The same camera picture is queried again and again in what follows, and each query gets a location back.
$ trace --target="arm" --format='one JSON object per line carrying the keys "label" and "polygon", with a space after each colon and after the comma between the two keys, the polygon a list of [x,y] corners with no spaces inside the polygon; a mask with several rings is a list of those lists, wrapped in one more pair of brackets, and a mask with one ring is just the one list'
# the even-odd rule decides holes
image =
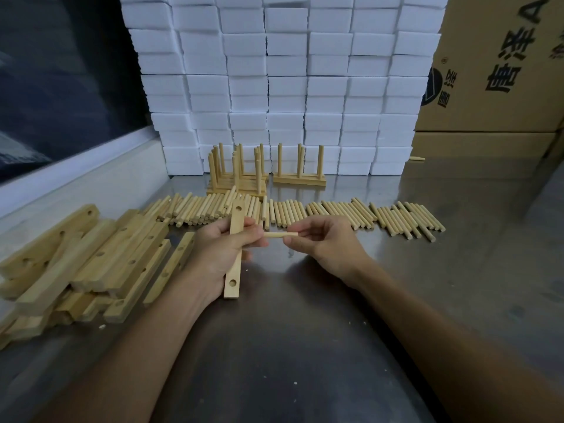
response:
{"label": "arm", "polygon": [[398,286],[341,217],[312,216],[284,243],[360,291],[391,328],[455,422],[556,422],[564,400],[546,380]]}
{"label": "arm", "polygon": [[[245,225],[254,224],[252,218]],[[149,421],[180,348],[203,310],[223,291],[223,276],[245,246],[266,246],[263,231],[229,231],[229,219],[196,234],[186,269],[113,348],[71,383],[34,421]]]}

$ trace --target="stack of white boxes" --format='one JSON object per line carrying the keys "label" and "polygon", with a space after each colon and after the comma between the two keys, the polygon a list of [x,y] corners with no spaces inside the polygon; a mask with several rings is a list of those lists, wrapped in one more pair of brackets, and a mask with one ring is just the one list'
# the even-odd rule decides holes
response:
{"label": "stack of white boxes", "polygon": [[283,170],[304,144],[314,172],[324,145],[340,175],[403,172],[447,1],[122,0],[174,173],[222,142],[228,170],[263,144],[276,172],[282,143]]}

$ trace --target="hand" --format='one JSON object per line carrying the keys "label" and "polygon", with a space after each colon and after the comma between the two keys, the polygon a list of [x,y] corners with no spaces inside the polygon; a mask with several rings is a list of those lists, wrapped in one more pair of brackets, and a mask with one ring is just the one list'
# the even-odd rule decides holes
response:
{"label": "hand", "polygon": [[351,288],[358,288],[359,270],[374,264],[343,216],[308,216],[289,226],[288,232],[300,234],[283,239],[288,248],[312,256]]}

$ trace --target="brown cardboard box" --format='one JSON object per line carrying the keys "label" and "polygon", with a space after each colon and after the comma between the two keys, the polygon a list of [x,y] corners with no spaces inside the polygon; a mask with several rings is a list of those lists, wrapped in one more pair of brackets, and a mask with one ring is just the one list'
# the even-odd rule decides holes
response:
{"label": "brown cardboard box", "polygon": [[417,131],[554,132],[564,0],[450,0]]}

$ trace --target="stainless steel table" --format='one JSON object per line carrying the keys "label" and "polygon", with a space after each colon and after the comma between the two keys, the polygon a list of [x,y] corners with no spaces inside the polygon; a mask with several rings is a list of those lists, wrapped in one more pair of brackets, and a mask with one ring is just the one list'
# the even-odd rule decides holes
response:
{"label": "stainless steel table", "polygon": [[[397,199],[447,227],[434,244],[358,232],[368,253],[423,300],[564,382],[564,240],[531,208],[544,177],[465,180],[328,177],[327,188],[269,185],[275,200]],[[203,195],[207,179],[173,177],[159,197]],[[179,232],[174,234],[178,241]],[[57,327],[0,353],[0,420],[35,407],[87,368],[124,325]],[[431,422],[444,414],[387,327],[353,291],[280,240],[244,263],[238,300],[197,321],[154,421]]]}

